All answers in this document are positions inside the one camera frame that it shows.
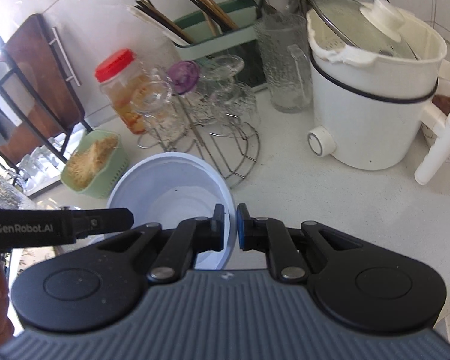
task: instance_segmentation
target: glass pitcher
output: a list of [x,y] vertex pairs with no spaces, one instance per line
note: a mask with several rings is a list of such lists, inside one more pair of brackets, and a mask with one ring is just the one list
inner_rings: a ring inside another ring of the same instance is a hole
[[276,13],[258,20],[255,32],[272,105],[285,113],[301,112],[313,96],[308,56],[299,52],[308,53],[307,21]]

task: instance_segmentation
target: red lid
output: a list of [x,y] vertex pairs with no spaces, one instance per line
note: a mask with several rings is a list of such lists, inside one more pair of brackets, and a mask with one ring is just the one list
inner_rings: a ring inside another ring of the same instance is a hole
[[103,83],[116,76],[123,69],[135,60],[135,55],[130,49],[121,49],[109,56],[95,69],[95,78],[99,83]]

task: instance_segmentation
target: green utensil holder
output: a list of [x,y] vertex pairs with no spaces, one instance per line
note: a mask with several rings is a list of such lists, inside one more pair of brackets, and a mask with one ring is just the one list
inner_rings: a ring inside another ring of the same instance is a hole
[[253,24],[257,20],[257,5],[253,0],[228,0],[219,6],[239,26],[238,30],[214,36],[201,11],[190,13],[175,21],[196,43],[175,48],[182,60],[196,61],[231,54],[245,62],[243,70],[237,74],[241,83],[259,89],[266,83],[262,58],[257,44]]

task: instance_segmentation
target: glass lid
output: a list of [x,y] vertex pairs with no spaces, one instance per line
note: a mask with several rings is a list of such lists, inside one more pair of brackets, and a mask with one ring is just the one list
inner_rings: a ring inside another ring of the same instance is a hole
[[372,8],[355,0],[310,0],[318,16],[346,44],[373,53],[418,59],[397,32],[405,24],[403,15],[385,0]]

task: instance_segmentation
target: grey textured grip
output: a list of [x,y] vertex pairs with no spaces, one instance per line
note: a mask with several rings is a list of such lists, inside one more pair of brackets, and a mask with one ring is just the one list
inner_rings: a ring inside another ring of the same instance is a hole
[[432,330],[375,337],[325,316],[307,290],[267,271],[189,271],[151,288],[126,318],[101,331],[26,330],[0,349],[16,360],[445,360]]

